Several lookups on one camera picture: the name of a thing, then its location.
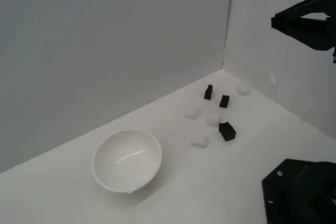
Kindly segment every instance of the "black cube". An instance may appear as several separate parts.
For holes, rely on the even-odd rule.
[[[236,137],[236,131],[229,122],[220,123],[219,132],[221,133],[222,137],[226,142],[233,140]]]
[[[220,104],[219,106],[221,108],[227,108],[227,105],[229,103],[229,100],[230,100],[230,96],[229,95],[223,95],[222,96],[222,100],[220,101]]]
[[[211,100],[211,94],[212,94],[212,85],[209,84],[208,88],[205,90],[204,99]]]

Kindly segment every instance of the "white cube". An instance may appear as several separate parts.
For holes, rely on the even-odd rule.
[[[206,124],[211,127],[217,128],[220,120],[221,120],[221,117],[219,113],[212,112],[207,115]]]
[[[240,95],[248,95],[250,94],[251,90],[250,87],[244,83],[239,83],[236,86],[236,91],[240,94]]]
[[[197,118],[197,110],[198,109],[195,106],[187,105],[184,108],[184,117],[191,120],[195,120]]]
[[[199,148],[207,148],[208,146],[208,139],[204,135],[193,135],[190,146],[196,146]]]

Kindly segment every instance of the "white floor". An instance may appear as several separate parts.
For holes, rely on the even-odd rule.
[[[261,180],[285,158],[336,162],[336,141],[257,91],[241,97],[238,79],[219,70],[130,114],[0,174],[0,222],[266,223]],[[203,99],[208,84],[213,99]],[[227,109],[218,107],[230,95]],[[195,120],[186,104],[199,107]],[[237,137],[224,142],[206,115],[222,111]],[[97,145],[135,127],[160,141],[163,162],[147,187],[132,194],[101,188],[91,174]],[[205,134],[206,149],[190,147]]]

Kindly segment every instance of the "white bowl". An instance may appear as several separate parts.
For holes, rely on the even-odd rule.
[[[161,160],[161,146],[152,134],[127,129],[114,133],[99,145],[93,156],[92,172],[103,188],[132,193],[155,176]]]

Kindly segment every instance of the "white backdrop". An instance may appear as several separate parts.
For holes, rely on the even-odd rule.
[[[0,172],[220,69],[228,3],[0,0]]]
[[[336,138],[336,65],[271,28],[275,13],[304,0],[231,0],[224,69]],[[271,80],[276,80],[276,88]]]

